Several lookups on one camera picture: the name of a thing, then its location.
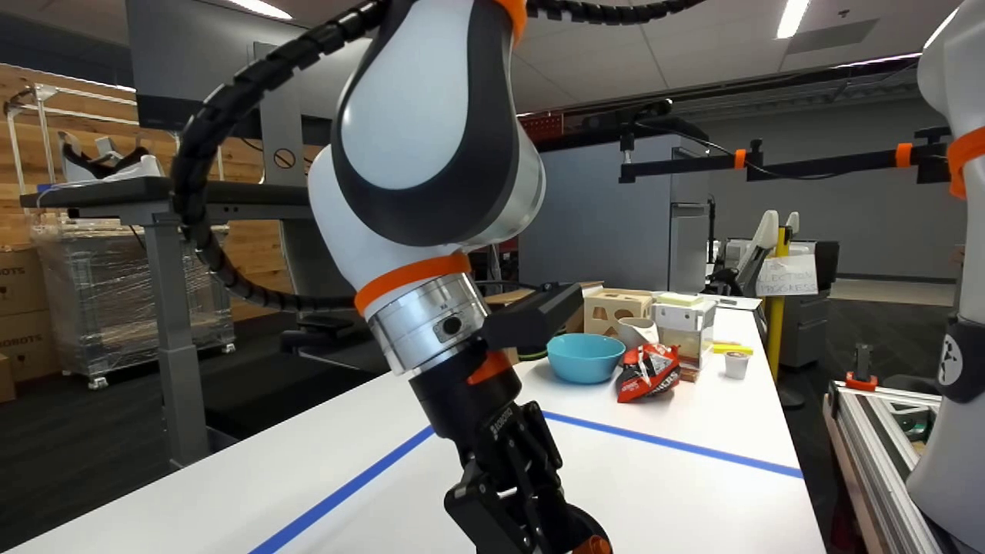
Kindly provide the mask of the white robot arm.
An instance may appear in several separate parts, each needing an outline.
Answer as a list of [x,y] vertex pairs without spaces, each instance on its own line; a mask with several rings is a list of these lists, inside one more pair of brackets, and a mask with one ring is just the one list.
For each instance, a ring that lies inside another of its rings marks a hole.
[[[609,554],[563,497],[560,454],[499,348],[468,251],[521,235],[544,200],[539,151],[514,119],[507,56],[530,0],[388,0],[348,79],[332,146],[308,173],[313,220],[388,362],[412,375],[464,478],[444,509],[478,554]],[[965,207],[957,316],[942,338],[942,404],[909,478],[917,509],[985,549],[985,0],[923,44],[919,91],[944,115],[952,194]]]

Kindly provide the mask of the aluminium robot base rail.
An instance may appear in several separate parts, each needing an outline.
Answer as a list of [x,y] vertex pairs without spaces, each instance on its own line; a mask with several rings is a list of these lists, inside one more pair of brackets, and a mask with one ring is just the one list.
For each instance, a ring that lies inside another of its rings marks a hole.
[[939,399],[919,390],[860,390],[831,383],[822,421],[869,554],[957,554],[909,494]]

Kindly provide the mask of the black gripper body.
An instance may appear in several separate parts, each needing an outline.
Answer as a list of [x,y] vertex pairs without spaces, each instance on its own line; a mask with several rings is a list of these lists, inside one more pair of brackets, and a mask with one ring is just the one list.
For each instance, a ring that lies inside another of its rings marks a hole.
[[464,348],[412,380],[432,429],[456,443],[460,481],[444,511],[478,554],[613,554],[607,528],[568,504],[563,460],[535,404],[499,350]]

